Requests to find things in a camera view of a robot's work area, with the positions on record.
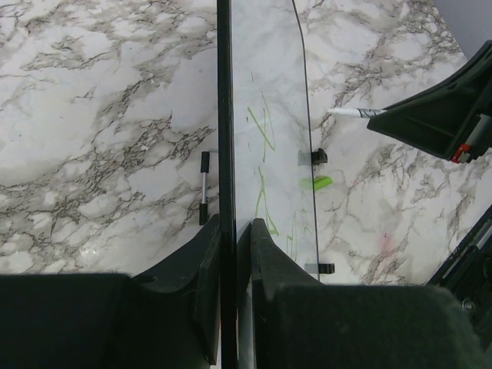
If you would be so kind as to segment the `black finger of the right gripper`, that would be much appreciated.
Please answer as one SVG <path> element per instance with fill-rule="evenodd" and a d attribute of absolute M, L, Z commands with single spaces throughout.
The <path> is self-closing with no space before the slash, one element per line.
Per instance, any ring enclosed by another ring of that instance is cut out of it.
<path fill-rule="evenodd" d="M 438 85 L 385 108 L 367 129 L 446 160 L 491 148 L 491 41 Z"/>

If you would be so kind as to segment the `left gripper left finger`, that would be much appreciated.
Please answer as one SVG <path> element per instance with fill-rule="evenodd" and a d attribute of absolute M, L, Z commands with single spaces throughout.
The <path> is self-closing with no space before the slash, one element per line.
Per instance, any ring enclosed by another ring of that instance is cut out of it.
<path fill-rule="evenodd" d="M 3 368 L 208 368 L 218 355 L 218 216 L 136 276 L 1 278 Z"/>

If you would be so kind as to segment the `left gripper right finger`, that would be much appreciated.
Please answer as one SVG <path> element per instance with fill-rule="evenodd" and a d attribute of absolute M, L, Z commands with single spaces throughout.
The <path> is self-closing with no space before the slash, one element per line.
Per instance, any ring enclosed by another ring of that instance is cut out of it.
<path fill-rule="evenodd" d="M 450 292 L 326 285 L 293 262 L 266 224 L 251 224 L 259 368 L 482 368 L 484 354 Z"/>

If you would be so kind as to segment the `white marker pen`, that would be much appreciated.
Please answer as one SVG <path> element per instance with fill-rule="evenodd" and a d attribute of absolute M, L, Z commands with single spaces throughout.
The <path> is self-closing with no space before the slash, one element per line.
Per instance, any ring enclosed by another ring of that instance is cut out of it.
<path fill-rule="evenodd" d="M 330 115 L 340 115 L 355 118 L 373 118 L 387 112 L 385 109 L 370 109 L 370 108 L 332 108 L 328 109 Z"/>

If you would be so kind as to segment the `green marker cap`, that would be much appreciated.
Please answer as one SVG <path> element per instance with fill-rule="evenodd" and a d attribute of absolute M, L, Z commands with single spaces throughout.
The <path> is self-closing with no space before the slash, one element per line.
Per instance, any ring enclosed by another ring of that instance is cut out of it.
<path fill-rule="evenodd" d="M 300 180 L 300 186 L 304 189 L 313 189 L 319 191 L 333 184 L 332 178 L 328 176 L 320 176 L 318 178 L 303 178 Z"/>

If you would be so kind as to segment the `white whiteboard black frame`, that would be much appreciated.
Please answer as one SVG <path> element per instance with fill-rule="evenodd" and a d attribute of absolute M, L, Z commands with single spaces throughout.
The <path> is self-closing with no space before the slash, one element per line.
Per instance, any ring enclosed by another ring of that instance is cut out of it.
<path fill-rule="evenodd" d="M 319 275 L 314 149 L 305 43 L 293 1 L 219 1 L 218 215 L 221 229 L 221 360 L 252 364 L 248 249 L 255 219 L 313 278 Z"/>

